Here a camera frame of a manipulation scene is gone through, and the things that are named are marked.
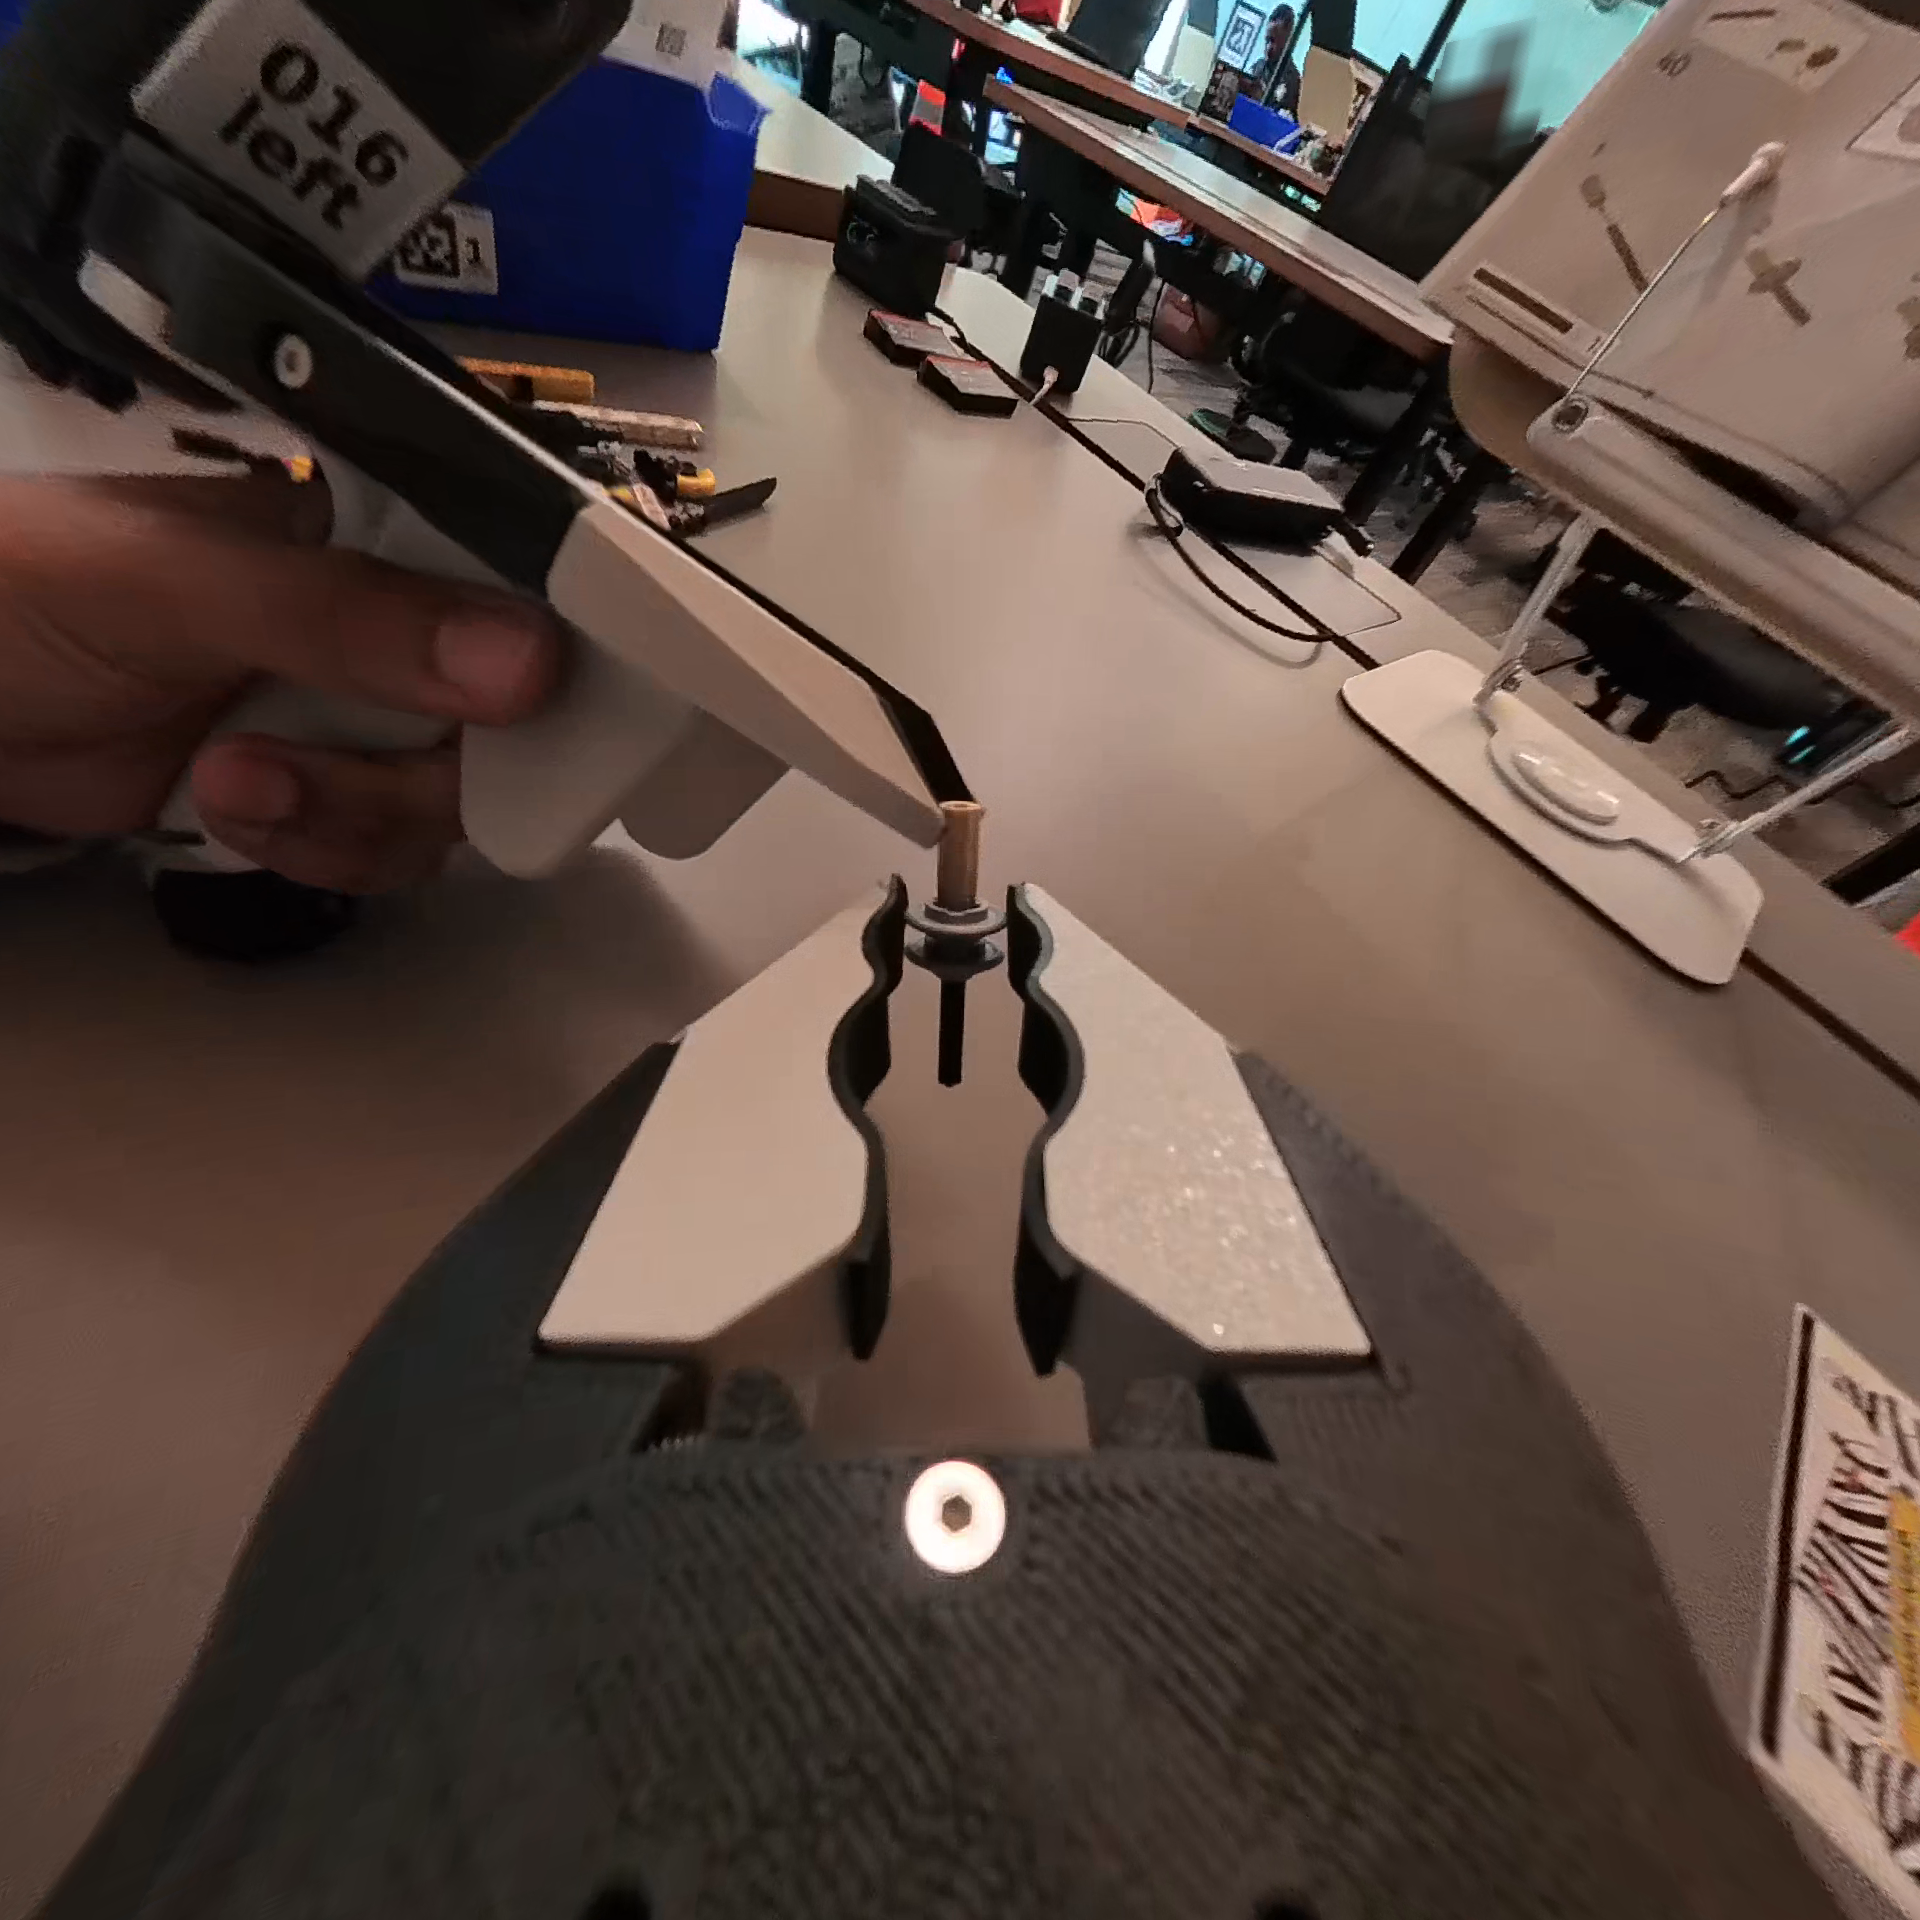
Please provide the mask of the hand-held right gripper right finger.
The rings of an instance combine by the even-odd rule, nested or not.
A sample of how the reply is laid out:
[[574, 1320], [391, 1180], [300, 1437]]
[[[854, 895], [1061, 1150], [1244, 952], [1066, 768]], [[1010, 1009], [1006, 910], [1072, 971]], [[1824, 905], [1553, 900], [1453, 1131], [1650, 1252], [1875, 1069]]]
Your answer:
[[1006, 898], [1012, 1307], [1042, 1377], [1346, 1371], [1373, 1343], [1234, 1046], [1032, 882]]

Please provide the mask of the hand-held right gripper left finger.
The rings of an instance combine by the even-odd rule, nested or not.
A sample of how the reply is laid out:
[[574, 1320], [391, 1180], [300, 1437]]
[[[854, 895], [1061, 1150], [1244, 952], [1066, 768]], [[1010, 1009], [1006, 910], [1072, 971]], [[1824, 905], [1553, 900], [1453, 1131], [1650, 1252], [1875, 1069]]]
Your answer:
[[906, 888], [884, 881], [685, 1027], [543, 1312], [553, 1353], [869, 1358], [892, 1301], [884, 1148]]

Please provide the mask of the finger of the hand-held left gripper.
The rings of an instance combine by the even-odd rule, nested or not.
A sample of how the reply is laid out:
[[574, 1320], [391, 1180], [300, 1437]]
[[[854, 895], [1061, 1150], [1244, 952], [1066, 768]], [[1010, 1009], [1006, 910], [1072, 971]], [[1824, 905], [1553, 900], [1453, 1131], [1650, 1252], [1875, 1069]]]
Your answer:
[[543, 582], [563, 678], [529, 720], [470, 727], [466, 842], [549, 876], [618, 825], [687, 860], [794, 771], [934, 847], [942, 801], [877, 688], [610, 500], [585, 503]]

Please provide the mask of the black lego axle with discs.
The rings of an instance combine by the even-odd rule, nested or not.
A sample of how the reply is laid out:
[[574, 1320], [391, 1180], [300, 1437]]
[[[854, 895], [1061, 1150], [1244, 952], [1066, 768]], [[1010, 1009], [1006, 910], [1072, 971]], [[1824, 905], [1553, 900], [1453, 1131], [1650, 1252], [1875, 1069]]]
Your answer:
[[939, 907], [934, 902], [906, 907], [906, 946], [910, 965], [939, 982], [937, 1079], [944, 1088], [965, 1082], [966, 1021], [970, 982], [1004, 961], [998, 937], [1006, 929], [999, 907]]

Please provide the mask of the person's left hand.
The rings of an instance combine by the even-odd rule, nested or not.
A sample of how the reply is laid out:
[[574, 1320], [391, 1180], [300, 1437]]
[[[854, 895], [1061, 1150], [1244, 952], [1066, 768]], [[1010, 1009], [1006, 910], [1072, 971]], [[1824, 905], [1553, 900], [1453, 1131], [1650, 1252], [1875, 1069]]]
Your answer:
[[178, 782], [242, 860], [349, 898], [432, 876], [461, 840], [460, 754], [211, 739], [256, 681], [507, 727], [561, 681], [566, 632], [513, 595], [319, 538], [320, 485], [7, 478], [3, 876], [157, 827]]

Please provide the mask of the blue plastic bin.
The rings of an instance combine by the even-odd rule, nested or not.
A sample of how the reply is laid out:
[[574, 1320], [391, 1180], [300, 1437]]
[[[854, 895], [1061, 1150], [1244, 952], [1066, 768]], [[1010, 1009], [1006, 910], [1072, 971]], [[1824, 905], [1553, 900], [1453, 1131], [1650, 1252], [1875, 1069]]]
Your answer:
[[760, 102], [602, 58], [372, 278], [415, 320], [708, 353], [748, 224]]

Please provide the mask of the black charger box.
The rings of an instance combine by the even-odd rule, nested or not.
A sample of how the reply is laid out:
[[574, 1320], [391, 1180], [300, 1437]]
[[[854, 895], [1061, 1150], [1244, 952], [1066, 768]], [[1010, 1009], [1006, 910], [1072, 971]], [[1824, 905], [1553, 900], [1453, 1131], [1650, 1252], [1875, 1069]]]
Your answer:
[[833, 273], [886, 313], [927, 319], [939, 301], [959, 235], [892, 178], [862, 175], [845, 187]]

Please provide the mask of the black charger with white batteries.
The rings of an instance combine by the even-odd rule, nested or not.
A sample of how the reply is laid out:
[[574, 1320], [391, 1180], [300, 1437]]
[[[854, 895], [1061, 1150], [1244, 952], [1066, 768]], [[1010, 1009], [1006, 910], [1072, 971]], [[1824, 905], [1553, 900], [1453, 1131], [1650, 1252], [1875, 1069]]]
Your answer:
[[1108, 304], [1080, 283], [1048, 277], [1021, 343], [1018, 376], [1032, 395], [1070, 395], [1105, 334]]

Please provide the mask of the white book stand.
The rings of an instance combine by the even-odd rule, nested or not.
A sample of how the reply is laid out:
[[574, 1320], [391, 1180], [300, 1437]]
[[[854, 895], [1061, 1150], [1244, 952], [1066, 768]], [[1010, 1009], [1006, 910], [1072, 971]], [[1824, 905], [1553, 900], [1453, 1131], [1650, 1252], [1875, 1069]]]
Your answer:
[[1479, 681], [1435, 651], [1351, 678], [1346, 709], [1671, 972], [1727, 985], [1760, 910], [1732, 847], [1613, 773], [1522, 695], [1551, 593], [1596, 532], [1636, 543], [1915, 735], [1915, 161], [1800, 134], [1711, 169], [1643, 288], [1551, 291], [1546, 187], [1428, 283], [1456, 360], [1544, 387], [1494, 432], [1574, 509]]

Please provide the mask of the black power adapter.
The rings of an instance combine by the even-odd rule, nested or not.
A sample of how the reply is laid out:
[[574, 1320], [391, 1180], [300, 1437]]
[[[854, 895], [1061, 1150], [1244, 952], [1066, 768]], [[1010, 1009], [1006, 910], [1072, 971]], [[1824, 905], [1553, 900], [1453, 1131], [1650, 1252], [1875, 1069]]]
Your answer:
[[1173, 448], [1156, 487], [1173, 516], [1218, 542], [1309, 548], [1346, 526], [1337, 497], [1305, 472], [1216, 444]]

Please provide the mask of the black office chair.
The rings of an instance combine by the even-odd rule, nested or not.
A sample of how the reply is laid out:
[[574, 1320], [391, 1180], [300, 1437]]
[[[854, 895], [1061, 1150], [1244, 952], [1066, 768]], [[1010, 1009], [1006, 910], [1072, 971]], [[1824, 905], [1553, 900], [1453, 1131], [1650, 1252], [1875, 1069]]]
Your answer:
[[1380, 487], [1413, 459], [1447, 395], [1453, 322], [1394, 267], [1296, 218], [1244, 313], [1236, 420], [1283, 433], [1275, 462], [1355, 462]]

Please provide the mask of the wooden office desk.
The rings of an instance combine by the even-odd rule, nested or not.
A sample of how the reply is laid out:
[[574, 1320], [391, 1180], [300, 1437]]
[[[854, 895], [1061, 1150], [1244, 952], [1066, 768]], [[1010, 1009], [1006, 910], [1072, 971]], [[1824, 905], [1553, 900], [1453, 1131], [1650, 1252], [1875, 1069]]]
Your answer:
[[1117, 213], [1117, 197], [1126, 192], [1173, 207], [1205, 239], [1259, 260], [1269, 277], [1418, 365], [1428, 366], [1448, 353], [1450, 322], [1404, 273], [1140, 125], [1117, 124], [1064, 92], [1035, 92], [999, 74], [1027, 73], [1101, 103], [1119, 103], [1126, 84], [982, 12], [952, 4], [917, 4], [917, 11], [956, 44], [946, 103], [957, 107], [962, 99], [975, 99], [1020, 121], [1021, 209], [999, 271], [999, 283], [1018, 299], [1028, 293], [1042, 262], [1044, 216], [1054, 218], [1072, 244], [1087, 239], [1138, 252], [1145, 229]]

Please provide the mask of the zebra striped printed card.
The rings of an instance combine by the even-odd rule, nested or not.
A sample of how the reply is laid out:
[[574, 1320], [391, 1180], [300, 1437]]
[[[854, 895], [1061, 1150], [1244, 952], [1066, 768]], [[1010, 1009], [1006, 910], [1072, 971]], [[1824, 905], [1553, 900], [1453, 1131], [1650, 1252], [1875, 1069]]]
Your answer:
[[1748, 1754], [1848, 1885], [1917, 1912], [1917, 1406], [1794, 1310]]

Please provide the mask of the open instruction booklet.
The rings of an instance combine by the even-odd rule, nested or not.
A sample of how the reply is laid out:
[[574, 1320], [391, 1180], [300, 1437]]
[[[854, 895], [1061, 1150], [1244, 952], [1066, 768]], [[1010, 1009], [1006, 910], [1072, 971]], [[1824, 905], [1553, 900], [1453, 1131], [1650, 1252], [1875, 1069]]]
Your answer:
[[1668, 4], [1421, 291], [1535, 376], [1875, 523], [1917, 448], [1915, 4]]

